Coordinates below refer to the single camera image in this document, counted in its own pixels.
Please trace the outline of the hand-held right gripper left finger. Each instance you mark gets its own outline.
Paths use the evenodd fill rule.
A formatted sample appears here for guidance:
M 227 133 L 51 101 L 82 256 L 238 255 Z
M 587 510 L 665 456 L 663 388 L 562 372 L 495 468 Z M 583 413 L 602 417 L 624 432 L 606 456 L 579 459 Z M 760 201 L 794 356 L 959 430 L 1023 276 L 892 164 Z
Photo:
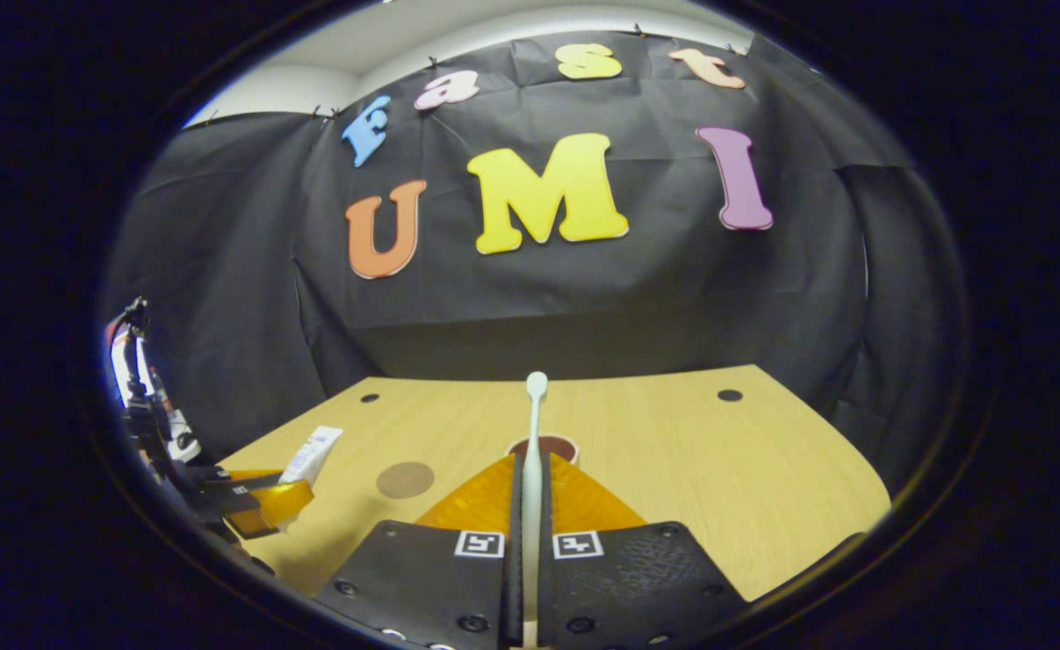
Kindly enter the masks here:
M 519 647 L 519 486 L 522 456 L 508 454 L 417 522 L 381 521 L 316 600 L 418 647 Z

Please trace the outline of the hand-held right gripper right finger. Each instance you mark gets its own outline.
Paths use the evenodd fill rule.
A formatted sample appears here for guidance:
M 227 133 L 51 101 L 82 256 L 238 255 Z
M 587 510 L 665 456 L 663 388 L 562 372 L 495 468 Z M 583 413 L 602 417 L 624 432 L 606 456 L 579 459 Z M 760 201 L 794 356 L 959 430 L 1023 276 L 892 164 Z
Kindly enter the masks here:
M 679 522 L 564 531 L 563 511 L 622 505 L 556 454 L 542 457 L 538 643 L 551 649 L 687 649 L 748 608 Z

